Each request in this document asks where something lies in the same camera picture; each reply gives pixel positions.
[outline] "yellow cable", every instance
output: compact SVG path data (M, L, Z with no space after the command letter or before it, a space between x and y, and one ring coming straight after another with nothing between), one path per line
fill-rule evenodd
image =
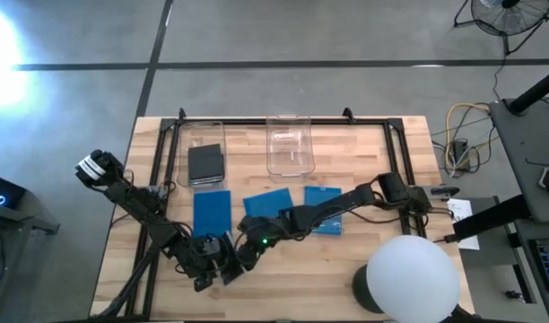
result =
M458 108L458 107L471 107L471 108L474 108L474 109L479 109L479 110L484 111L484 112L490 112L490 108L488 108L487 106L482 106L482 105L477 105L477 104L472 104L472 103L458 103L458 104L453 105L452 108L450 108L450 110L448 111L448 114L446 115L446 150L445 150L445 154L444 154L444 159L445 159L446 165L448 167L453 166L453 164L450 162L450 158L449 158L450 117L452 116L452 112L454 112L454 109ZM498 137L493 138L489 142L479 144L475 148L479 149L479 148L485 147L486 145L488 145L489 143L493 142L496 139L498 139ZM453 166L454 169L462 167L463 165L465 165L467 163L467 161L468 161L468 159L462 161L459 165Z

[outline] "black pole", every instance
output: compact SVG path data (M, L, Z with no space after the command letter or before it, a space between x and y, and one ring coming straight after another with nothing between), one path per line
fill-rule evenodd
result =
M517 99L510 104L506 103L506 108L511 114L519 116L532 104L542 99L549 93L549 75L547 75L542 81L532 86L524 94L520 95Z

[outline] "black lamp base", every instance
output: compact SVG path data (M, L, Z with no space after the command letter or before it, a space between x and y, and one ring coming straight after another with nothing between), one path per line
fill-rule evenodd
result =
M376 304L366 284L366 265L360 267L353 278L353 293L356 301L365 309L374 313L384 313Z

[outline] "white paper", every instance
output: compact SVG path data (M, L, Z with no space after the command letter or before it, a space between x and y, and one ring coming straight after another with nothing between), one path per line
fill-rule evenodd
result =
M448 209L454 212L454 223L472 216L472 205L468 200L451 198L448 201ZM479 250L478 237L470 237L460 241L457 245L460 249Z

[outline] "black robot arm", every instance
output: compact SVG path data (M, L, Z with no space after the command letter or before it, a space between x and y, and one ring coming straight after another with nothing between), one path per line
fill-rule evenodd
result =
M391 210L404 208L411 214L424 214L430 208L428 197L419 187L408 187L397 173L378 175L373 181L319 205L298 205L283 209L273 217L245 216L237 241L225 232L222 236L193 237L185 223L169 221L164 215L165 199L157 188L137 188L123 177L123 165L111 154L93 151L77 164L76 176L87 187L101 192L142 224L167 258L175 258L184 274L195 278L195 290L213 283L221 272L225 284L252 270L260 255L280 240L303 240L326 219L356 207L374 205ZM372 190L378 182L382 194ZM243 245L239 239L246 235Z

